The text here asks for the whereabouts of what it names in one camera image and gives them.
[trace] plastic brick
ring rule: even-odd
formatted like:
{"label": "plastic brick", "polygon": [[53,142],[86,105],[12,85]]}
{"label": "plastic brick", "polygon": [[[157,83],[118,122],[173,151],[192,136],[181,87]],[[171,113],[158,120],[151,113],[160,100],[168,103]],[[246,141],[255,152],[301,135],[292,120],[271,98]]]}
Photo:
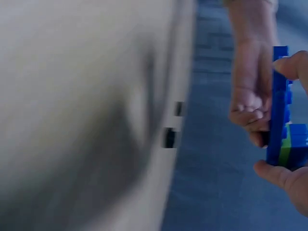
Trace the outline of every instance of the plastic brick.
{"label": "plastic brick", "polygon": [[[288,56],[288,47],[274,47],[273,61]],[[304,165],[308,156],[308,131],[305,124],[289,124],[292,81],[273,71],[272,111],[266,161],[288,169]]]}

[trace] green lego brick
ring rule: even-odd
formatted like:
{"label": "green lego brick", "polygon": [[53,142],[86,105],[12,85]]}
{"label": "green lego brick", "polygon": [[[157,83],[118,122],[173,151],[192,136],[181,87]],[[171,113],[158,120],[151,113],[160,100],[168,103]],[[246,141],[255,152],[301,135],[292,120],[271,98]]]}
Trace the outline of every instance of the green lego brick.
{"label": "green lego brick", "polygon": [[291,132],[289,124],[286,124],[287,138],[282,140],[278,163],[280,166],[287,167],[288,159],[291,151]]}

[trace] floor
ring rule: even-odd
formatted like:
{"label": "floor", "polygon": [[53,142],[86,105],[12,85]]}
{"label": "floor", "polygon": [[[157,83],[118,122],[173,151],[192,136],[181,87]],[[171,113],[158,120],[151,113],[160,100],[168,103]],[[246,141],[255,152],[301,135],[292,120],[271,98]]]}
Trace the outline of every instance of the floor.
{"label": "floor", "polygon": [[[307,47],[301,9],[308,4],[288,7],[282,0],[277,20],[282,44],[294,53]],[[226,12],[216,0],[200,0],[197,10],[188,111],[161,230],[307,230],[285,193],[255,175],[265,150],[227,119],[233,45]],[[298,83],[293,91],[292,120],[307,123],[307,97]]]}

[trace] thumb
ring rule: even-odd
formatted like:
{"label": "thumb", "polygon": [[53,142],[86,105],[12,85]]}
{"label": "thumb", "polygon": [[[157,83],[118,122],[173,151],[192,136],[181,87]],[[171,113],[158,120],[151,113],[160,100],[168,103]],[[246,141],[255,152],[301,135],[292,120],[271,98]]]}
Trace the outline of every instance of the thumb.
{"label": "thumb", "polygon": [[254,170],[259,177],[282,189],[286,189],[286,182],[292,175],[290,170],[281,166],[269,165],[264,160],[256,162]]}
{"label": "thumb", "polygon": [[277,72],[289,80],[299,79],[308,92],[308,52],[299,51],[291,57],[284,57],[274,62]]}

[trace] wrist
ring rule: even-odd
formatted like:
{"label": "wrist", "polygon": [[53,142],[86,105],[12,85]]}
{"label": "wrist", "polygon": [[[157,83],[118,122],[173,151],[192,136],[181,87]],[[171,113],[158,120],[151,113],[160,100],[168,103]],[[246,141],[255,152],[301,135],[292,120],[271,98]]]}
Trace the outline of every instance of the wrist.
{"label": "wrist", "polygon": [[260,40],[278,44],[275,4],[269,0],[233,0],[227,5],[236,44]]}

